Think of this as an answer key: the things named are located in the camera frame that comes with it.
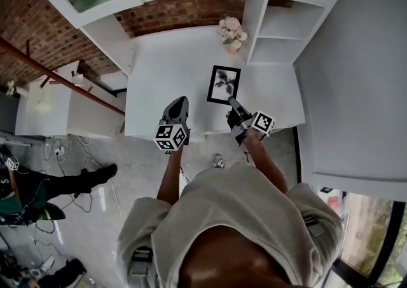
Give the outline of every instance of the picture frame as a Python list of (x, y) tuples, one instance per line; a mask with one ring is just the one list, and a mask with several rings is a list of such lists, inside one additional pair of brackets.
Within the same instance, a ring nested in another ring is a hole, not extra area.
[(241, 69), (214, 65), (210, 78), (207, 102), (230, 105), (229, 97), (236, 99)]

